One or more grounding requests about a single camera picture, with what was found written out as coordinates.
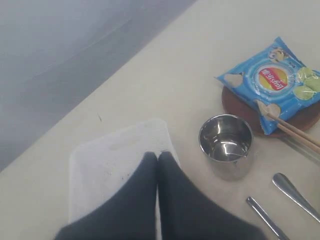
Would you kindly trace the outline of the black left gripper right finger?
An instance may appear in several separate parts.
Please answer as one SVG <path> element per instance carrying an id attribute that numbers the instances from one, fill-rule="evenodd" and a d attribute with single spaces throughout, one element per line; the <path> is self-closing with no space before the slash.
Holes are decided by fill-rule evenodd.
<path id="1" fill-rule="evenodd" d="M 263 231 L 203 194 L 169 151 L 159 155 L 157 185 L 164 240 L 265 240 Z"/>

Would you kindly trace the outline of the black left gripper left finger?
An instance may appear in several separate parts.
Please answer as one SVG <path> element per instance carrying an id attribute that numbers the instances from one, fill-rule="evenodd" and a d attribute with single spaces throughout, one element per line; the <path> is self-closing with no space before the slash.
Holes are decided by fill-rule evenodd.
<path id="1" fill-rule="evenodd" d="M 57 240 L 156 239 L 157 157 L 146 152 L 115 195 L 85 217 L 63 227 Z"/>

